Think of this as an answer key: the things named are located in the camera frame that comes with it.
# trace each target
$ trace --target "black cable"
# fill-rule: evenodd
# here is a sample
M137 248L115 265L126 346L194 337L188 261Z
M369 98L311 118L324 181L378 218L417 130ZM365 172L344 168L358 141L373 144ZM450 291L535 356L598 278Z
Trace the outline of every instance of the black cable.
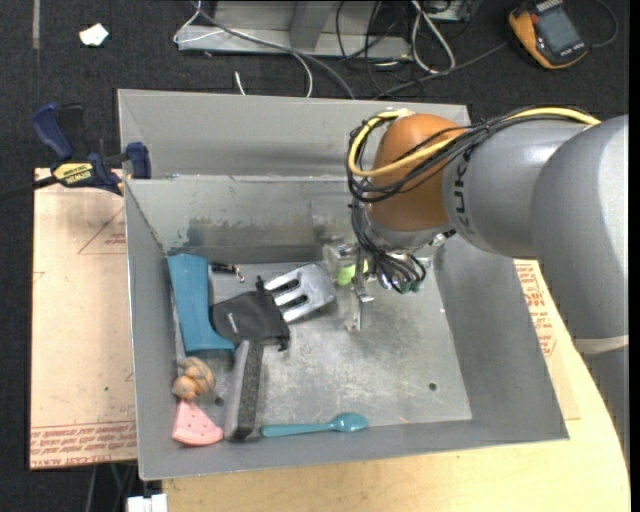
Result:
M195 9L198 9L198 4L196 2L194 2L193 0L191 1L191 5ZM227 34L231 34L231 35L233 35L235 37L239 37L240 39L244 39L245 41L251 41L252 43L261 44L262 46L266 46L268 48L275 48L275 49L278 49L278 50L283 51L285 53L290 53L290 54L293 54L293 55L297 55L300 58L307 59L309 62L313 62L314 64L320 66L322 69L327 71L340 84L340 86L343 88L344 92L347 93L347 96L349 96L350 99L352 99L352 100L356 99L355 95L353 94L353 91L351 90L351 87L349 87L349 85L344 81L344 79L338 73L336 73L336 71L331 69L329 66L327 66L321 60L316 59L315 57L312 57L311 55L309 55L307 53L303 53L303 52L300 52L298 50L294 50L293 48L288 48L288 47L282 46L280 44L271 43L269 41L264 41L264 40L259 39L259 38L251 37L251 36L248 36L248 35L243 34L241 32L236 32L235 30L232 30L232 29L230 29L230 28L228 28L228 27L226 27L224 25L221 25L220 23L215 21L211 16L209 16L206 12L204 12L201 9L200 9L200 16L205 18L214 27L218 27L220 30L225 31Z
M445 12L446 10L448 10L451 7L451 4L453 3L453 0L446 0L444 7L441 7L440 9L435 9L435 8L431 8L429 11L426 11L427 14L439 14L441 12Z
M391 25L389 25L389 27L386 29L384 34L379 36L375 41L372 41L369 45L365 44L365 46L363 46L359 50L347 55L346 50L344 49L343 41L342 41L342 31L340 30L340 13L342 12L342 8L344 7L344 4L345 4L345 2L343 0L342 2L340 2L340 4L338 5L338 8L336 9L335 24L336 24L336 37L338 39L338 45L340 47L340 53L342 54L342 61L346 62L346 61L349 61L349 60L357 57L358 55L362 55L365 52L365 49L368 50L370 48L373 48L374 46L376 46L377 44L382 42L382 40L389 35L389 32L391 32L393 27L396 26L396 24L398 23L399 19L395 19L393 21L393 23L391 23Z
M611 19L613 21L613 34L611 34L609 38L602 41L601 43L593 43L590 45L591 48L603 48L604 46L607 46L616 40L616 38L618 37L618 31L620 30L620 27L618 25L618 18L616 14L613 12L613 9L611 9L611 7L609 7L609 5L607 5L604 2L604 0L595 0L595 1L606 9L606 11L609 13L609 16L611 16Z
M367 32L364 38L364 67L367 72L367 76L369 77L369 81L371 82L373 87L378 91L379 94L384 94L385 91L378 85L378 82L376 82L376 79L373 77L373 74L371 73L371 63L369 61L369 34L371 33L373 20L376 17L378 8L380 7L381 3L382 3L381 0L376 1L376 3L373 6L373 9L371 10L371 16L369 16L369 24L367 25Z
M98 465L95 464L93 466L93 471L91 472L91 481L89 482L89 492L87 493L87 502L84 506L84 512L90 512L93 506L93 495L95 493L95 488L96 488L97 474L98 474Z
M472 64L475 64L479 60L482 60L482 59L488 57L489 55L491 55L491 54L493 54L493 53L495 53L495 52L497 52L499 50L502 50L502 48L504 48L507 45L508 45L508 42L505 41L504 43L499 44L495 48L493 48L493 49L491 49L491 50L489 50L489 51L487 51L487 52L485 52L485 53L483 53L481 55L478 55L477 57L475 57L475 58L473 58L473 59L471 59L471 60L469 60L467 62L464 62L464 63L462 63L462 64L460 64L460 65L458 65L458 66L456 66L454 68L451 68L451 69L449 69L447 71L442 71L440 73L434 73L432 75L426 75L426 76L423 76L421 78L417 78L417 79L415 79L415 80L413 80L411 82L408 82L406 84L400 84L400 85L397 85L395 87L391 87L390 89L387 89L383 93L378 94L377 96L374 96L371 99L379 100L379 99L382 99L384 97L393 97L392 96L393 93L396 93L398 91L406 89L407 87L411 87L412 85L420 85L420 84L423 84L424 82L426 82L428 80L433 80L435 78L440 78L440 77L443 77L443 76L447 76L450 73L453 73L454 71L458 71L460 69L466 68L467 66L471 66Z
M447 34L447 41L451 42L451 41L455 41L456 39L458 39L462 34L464 34L467 29L471 26L471 21L474 19L473 18L473 13L478 9L478 7L480 6L480 4L482 3L482 0L475 0L476 2L476 6L474 9L472 9L471 5L470 5L471 0L464 0L463 4L467 9L467 13L469 15L469 17L466 20L459 20L460 23L462 23L463 27L462 30L456 32L455 34L451 35L451 34ZM419 36L425 37L424 34L422 32L418 32Z
M11 190L2 191L0 192L0 202L11 199L12 197L28 194L30 192L33 192L34 190L48 187L49 185L55 185L56 183L58 183L58 180L54 176L48 176L47 178L29 183L28 185L23 185Z
M405 152L405 154L402 155L396 161L414 153L415 151L418 151L428 143L433 142L438 137L440 137L441 135L449 131L465 130L465 132L462 133L461 135L458 135L457 137L451 139L450 144L442 147L436 153L426 158L420 164L416 165L402 178L399 178L398 180L392 183L376 186L376 185L373 185L368 178L365 178L361 182L358 182L356 178L353 176L353 174L350 171L347 171L349 190L351 191L351 194L353 195L354 198L356 198L360 202L366 202L366 203L383 201L398 193L408 193L411 190L415 189L416 187L420 186L425 181L434 178L439 174L439 172L441 172L441 171L432 172L430 174L427 174L426 176L423 176L429 169L433 168L434 166L444 161L453 160L466 151L472 150L475 146L477 146L478 144L486 140L486 138L493 135L495 132L499 130L502 130L514 124L518 124L525 121L531 121L531 120L558 119L559 117L562 119L566 119L565 116L556 115L556 114L538 114L538 115L531 115L526 117L512 118L513 116L521 112L530 110L531 108L532 107L523 107L523 108L514 110L508 114L492 118L488 121L482 121L466 127L460 126L460 127L454 127L454 128L447 128L439 131L438 133L432 135L431 137L415 145L409 151ZM574 110L581 114L586 114L582 109L579 109L579 108L572 108L571 110ZM384 123L379 123L378 125L376 125L375 128L379 128L383 124ZM353 146L353 141L355 137L358 135L358 133L360 133L364 129L364 126L365 125L363 124L361 127L359 127L358 129L352 132L352 137L351 137L351 140L349 141L349 150L348 150L349 152L351 151L351 147ZM410 183L411 185L409 188L404 188L406 185Z
M402 261L376 247L358 224L357 215L360 208L361 205L354 200L351 204L351 226L358 240L358 245L373 260L374 269L372 270L376 274L382 273L391 287L398 293L403 294L409 290L417 291L418 286L424 281L427 275L424 265L412 254L405 254L404 257L408 258L413 264ZM408 286L407 289L398 286L396 276L404 279Z
M113 506L111 507L111 512L118 511L118 509L120 508L120 505L122 505L123 496L125 496L130 492L131 485L133 485L133 480L135 479L135 476L136 476L135 468L136 468L135 464L131 464L129 465L129 467L127 467L124 473L124 476L122 477L122 482L118 487L118 493L116 494L116 499L113 503Z

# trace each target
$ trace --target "green object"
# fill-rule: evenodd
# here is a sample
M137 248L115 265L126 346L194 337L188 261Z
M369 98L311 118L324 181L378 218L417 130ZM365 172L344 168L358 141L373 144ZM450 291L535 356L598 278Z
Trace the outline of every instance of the green object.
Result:
M364 271L366 272L367 270L369 270L369 265L367 264L367 262L364 262ZM353 279L353 276L356 275L356 265L355 263L353 265L349 265L347 267L340 267L340 270L338 270L338 279L337 279L337 285L338 286L346 286L349 283L351 283L351 280Z

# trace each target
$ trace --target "black floor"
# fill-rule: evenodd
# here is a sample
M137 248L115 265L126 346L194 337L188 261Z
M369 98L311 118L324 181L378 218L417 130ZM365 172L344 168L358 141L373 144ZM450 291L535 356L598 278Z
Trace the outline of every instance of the black floor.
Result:
M302 96L305 75L285 55L185 55L172 43L190 16L189 2L149 0L40 0L39 50L34 49L34 0L0 2L0 192L28 185L31 170L50 165L52 152L36 138L31 114L50 101L79 102L85 108L87 138L102 139L105 152L118 147L118 88L238 93L238 71L248 94ZM486 0L468 26L443 28L459 63L491 50L511 36L505 23L517 0ZM583 36L604 41L613 24L597 0L566 0ZM546 71L526 62L512 46L452 73L410 87L400 98L469 106L477 121L530 104L581 107L601 119L629 111L629 0L607 0L619 22L617 38L565 70ZM111 38L102 48L83 47L78 31L101 22ZM424 41L435 64L445 60ZM398 82L361 61L325 60L359 99ZM344 98L345 92L312 65L314 96ZM409 67L399 71L403 76ZM83 510L92 468L37 472L28 469L29 345L33 201L29 195L0 203L0 510ZM126 466L116 469L121 476ZM96 508L111 510L117 491L111 468L97 472ZM132 492L142 492L132 483Z

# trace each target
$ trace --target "cardboard sheet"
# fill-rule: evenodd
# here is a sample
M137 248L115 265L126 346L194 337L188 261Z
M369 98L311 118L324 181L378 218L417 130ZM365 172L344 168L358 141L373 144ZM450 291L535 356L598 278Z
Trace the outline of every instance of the cardboard sheet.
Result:
M35 194L32 469L136 458L123 199Z
M558 345L556 336L556 333L565 332L566 328L549 295L538 263L531 260L515 260L515 265L540 348L549 368L553 388L558 396L562 416L565 420L580 419L580 410L564 366L563 347Z

